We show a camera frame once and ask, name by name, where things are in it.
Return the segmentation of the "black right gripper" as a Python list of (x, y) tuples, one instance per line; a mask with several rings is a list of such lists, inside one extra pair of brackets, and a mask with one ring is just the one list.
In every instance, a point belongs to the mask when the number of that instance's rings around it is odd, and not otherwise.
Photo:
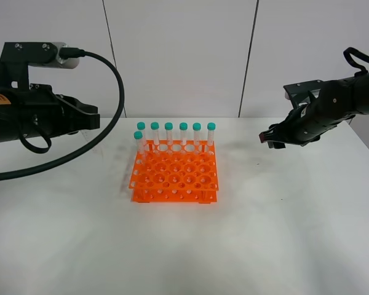
[(268, 130), (261, 132), (259, 138), (270, 149), (284, 149), (287, 144), (305, 146), (318, 141), (325, 132), (354, 117), (354, 114), (347, 113), (332, 118), (308, 104), (291, 110), (282, 122), (272, 124)]

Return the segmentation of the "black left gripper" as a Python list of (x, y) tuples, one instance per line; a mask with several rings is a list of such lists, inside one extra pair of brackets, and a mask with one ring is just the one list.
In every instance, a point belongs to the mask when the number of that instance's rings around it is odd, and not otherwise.
[(27, 111), (32, 123), (50, 137), (100, 128), (98, 108), (78, 99), (53, 93), (45, 84), (31, 84), (27, 93)]

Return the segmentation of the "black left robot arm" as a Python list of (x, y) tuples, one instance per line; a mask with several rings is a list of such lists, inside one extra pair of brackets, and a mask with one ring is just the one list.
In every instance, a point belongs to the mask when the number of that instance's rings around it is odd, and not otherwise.
[(54, 94), (49, 85), (19, 90), (0, 87), (0, 142), (73, 134), (100, 128), (98, 108), (66, 95)]

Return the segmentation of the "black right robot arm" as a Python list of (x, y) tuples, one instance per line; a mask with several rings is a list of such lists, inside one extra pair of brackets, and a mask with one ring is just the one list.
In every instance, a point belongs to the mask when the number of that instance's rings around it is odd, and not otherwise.
[(293, 109), (278, 124), (259, 134), (269, 148), (305, 146), (356, 115), (369, 115), (369, 73), (331, 81), (285, 85)]

